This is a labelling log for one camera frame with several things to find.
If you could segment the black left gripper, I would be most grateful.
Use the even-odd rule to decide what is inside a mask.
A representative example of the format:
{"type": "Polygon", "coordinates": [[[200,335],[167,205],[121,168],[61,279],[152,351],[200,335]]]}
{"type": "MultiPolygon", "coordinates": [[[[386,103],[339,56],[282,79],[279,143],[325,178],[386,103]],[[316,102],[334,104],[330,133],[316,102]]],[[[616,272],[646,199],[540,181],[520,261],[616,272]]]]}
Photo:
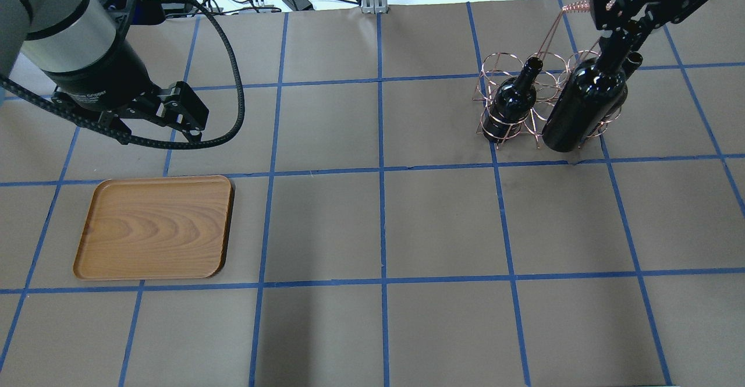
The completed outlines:
{"type": "Polygon", "coordinates": [[[74,95],[55,90],[51,103],[57,116],[107,137],[133,137],[126,119],[138,119],[181,132],[200,142],[207,127],[207,106],[184,81],[166,89],[153,85],[132,98],[115,100],[109,91],[74,95]]]}

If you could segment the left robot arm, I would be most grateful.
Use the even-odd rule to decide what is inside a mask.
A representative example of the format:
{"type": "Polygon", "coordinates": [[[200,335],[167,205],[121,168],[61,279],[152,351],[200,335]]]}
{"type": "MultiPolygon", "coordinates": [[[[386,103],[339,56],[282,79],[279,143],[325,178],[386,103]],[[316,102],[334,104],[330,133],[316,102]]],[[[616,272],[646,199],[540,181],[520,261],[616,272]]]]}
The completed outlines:
{"type": "Polygon", "coordinates": [[[127,41],[140,0],[2,0],[2,89],[123,145],[194,150],[208,109],[127,41]]]}

